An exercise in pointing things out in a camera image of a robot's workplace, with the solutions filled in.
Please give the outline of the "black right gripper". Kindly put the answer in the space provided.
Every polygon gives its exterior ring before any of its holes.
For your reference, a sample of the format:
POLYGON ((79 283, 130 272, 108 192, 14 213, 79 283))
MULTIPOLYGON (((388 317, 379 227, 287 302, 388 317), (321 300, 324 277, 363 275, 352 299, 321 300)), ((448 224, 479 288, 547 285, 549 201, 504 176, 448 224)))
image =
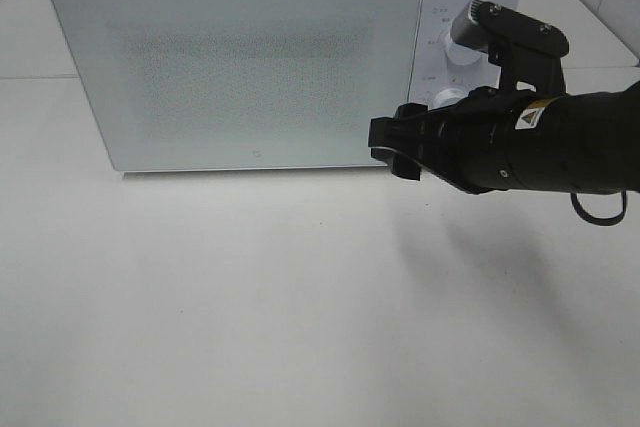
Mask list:
MULTIPOLYGON (((424 168, 466 193, 478 195, 516 188, 507 154, 507 136, 518 116, 538 99, 532 90, 472 90, 454 105, 429 112, 427 105, 408 103, 393 117, 370 121, 369 147, 424 144, 424 168)), ((419 181, 421 167, 388 149, 372 148, 373 159, 398 178, 419 181)))

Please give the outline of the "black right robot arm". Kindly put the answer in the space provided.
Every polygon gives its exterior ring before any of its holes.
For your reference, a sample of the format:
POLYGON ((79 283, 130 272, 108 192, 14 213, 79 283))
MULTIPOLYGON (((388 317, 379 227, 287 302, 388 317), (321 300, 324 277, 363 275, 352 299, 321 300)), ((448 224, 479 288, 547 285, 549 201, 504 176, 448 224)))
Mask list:
POLYGON ((368 145, 397 177, 427 171, 474 195, 636 191, 639 86, 556 97, 481 87, 451 106, 410 103, 373 119, 368 145))

